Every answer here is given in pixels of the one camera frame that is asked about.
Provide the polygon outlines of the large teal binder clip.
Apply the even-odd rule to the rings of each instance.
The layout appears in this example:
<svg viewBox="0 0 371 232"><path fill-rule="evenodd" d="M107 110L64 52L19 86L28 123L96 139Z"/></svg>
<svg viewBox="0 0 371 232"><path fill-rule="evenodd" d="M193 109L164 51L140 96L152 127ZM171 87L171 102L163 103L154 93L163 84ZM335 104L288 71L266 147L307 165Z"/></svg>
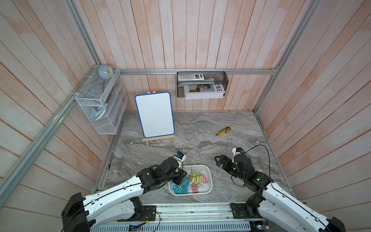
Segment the large teal binder clip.
<svg viewBox="0 0 371 232"><path fill-rule="evenodd" d="M188 188L181 188L180 193L181 194L188 194Z"/></svg>

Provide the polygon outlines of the pink binder clip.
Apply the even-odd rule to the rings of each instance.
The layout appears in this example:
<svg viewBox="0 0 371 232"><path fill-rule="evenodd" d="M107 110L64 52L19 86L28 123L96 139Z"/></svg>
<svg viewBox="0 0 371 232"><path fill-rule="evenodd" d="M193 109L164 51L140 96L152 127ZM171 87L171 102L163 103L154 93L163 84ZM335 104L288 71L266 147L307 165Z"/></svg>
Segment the pink binder clip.
<svg viewBox="0 0 371 232"><path fill-rule="evenodd" d="M202 179L203 179L203 183L204 184L207 184L208 183L208 180L207 180L205 174L202 175Z"/></svg>
<svg viewBox="0 0 371 232"><path fill-rule="evenodd" d="M191 185L191 190L192 190L192 193L200 193L200 191L203 189L203 185L201 184L196 184L196 183L192 183Z"/></svg>

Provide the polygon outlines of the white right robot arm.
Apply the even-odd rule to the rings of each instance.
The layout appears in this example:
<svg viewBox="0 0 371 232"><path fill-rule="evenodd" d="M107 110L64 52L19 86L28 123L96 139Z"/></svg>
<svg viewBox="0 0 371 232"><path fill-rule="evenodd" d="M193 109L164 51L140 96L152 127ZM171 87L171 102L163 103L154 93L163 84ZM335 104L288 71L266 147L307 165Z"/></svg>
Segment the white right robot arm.
<svg viewBox="0 0 371 232"><path fill-rule="evenodd" d="M287 193L268 175L258 172L244 151L232 159L225 155L214 158L232 177L254 192L244 204L243 216L262 217L288 232L344 232L345 225L338 218L328 218Z"/></svg>

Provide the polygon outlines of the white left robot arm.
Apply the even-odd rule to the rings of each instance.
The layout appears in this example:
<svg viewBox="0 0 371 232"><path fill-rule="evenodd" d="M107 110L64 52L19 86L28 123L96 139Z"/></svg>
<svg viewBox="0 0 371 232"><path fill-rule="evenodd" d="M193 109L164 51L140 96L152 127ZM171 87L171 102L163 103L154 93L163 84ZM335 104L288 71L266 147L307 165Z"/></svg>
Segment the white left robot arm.
<svg viewBox="0 0 371 232"><path fill-rule="evenodd" d="M62 231L89 232L115 220L143 219L143 205L139 196L158 190L169 182L181 184L187 172L185 155L177 152L160 165L142 169L135 176L105 191L70 197L61 213Z"/></svg>

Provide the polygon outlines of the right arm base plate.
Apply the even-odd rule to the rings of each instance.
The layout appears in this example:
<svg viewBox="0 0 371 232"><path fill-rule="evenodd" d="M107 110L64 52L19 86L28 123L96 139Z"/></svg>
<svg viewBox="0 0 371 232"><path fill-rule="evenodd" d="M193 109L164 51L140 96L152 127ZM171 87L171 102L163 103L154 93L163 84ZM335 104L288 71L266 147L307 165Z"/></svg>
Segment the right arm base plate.
<svg viewBox="0 0 371 232"><path fill-rule="evenodd" d="M230 208L232 210L234 219L247 219L247 218L262 218L258 209L261 207L262 202L266 199L255 193L243 204L231 203Z"/></svg>

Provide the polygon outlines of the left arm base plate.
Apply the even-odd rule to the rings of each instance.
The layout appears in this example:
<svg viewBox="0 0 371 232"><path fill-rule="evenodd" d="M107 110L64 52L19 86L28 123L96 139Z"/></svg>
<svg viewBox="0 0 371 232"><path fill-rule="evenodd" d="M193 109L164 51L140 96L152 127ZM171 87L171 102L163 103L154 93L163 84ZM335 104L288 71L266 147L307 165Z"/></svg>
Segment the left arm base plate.
<svg viewBox="0 0 371 232"><path fill-rule="evenodd" d="M133 197L121 205L126 206L129 210L132 210L132 213L129 212L129 216L122 216L117 221L126 222L126 221L155 221L157 215L157 206L149 205L143 206L139 197Z"/></svg>

